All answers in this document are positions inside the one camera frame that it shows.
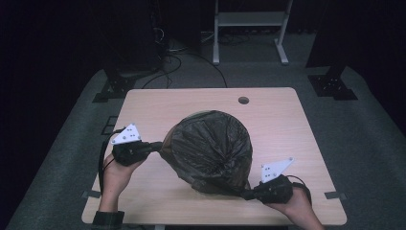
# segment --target black curtain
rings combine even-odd
[[[150,24],[149,30],[147,23],[138,31],[125,28],[142,15],[149,21],[149,0],[123,0],[117,8],[109,3],[0,1],[0,229],[6,228],[84,86],[103,68],[101,59],[122,60],[117,51],[137,68],[160,64]],[[135,3],[144,3],[144,9]],[[113,16],[122,18],[109,20]]]
[[[402,0],[329,0],[307,67],[344,62],[406,133],[404,9]]]
[[[293,0],[286,30],[290,33],[316,33],[326,8],[326,0]]]

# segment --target round hole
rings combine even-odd
[[[250,102],[250,100],[247,97],[240,97],[240,98],[238,98],[238,102],[240,104],[248,104]]]

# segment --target bracket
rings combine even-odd
[[[128,125],[116,138],[111,141],[112,145],[141,141],[141,135],[135,124]]]
[[[266,183],[280,176],[294,161],[295,159],[293,157],[289,157],[287,160],[262,165],[262,183]]]
[[[358,100],[351,89],[341,80],[341,74],[346,68],[344,62],[330,66],[325,75],[309,75],[311,85],[318,97],[333,97],[336,101]]]

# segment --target table leg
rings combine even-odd
[[[215,0],[213,64],[218,65],[219,63],[220,63],[220,53],[218,51],[218,0]]]
[[[282,47],[282,42],[284,38],[284,33],[286,32],[287,22],[289,21],[290,10],[292,9],[293,0],[289,0],[287,3],[286,10],[284,12],[283,22],[281,26],[281,32],[279,38],[275,38],[275,46],[277,47],[278,54],[281,58],[282,65],[289,64],[287,60],[286,53],[284,52],[284,48]]]

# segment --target black sleeve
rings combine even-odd
[[[102,230],[102,229],[122,229],[124,212],[117,213],[105,213],[96,212],[95,217],[92,222],[92,230]]]

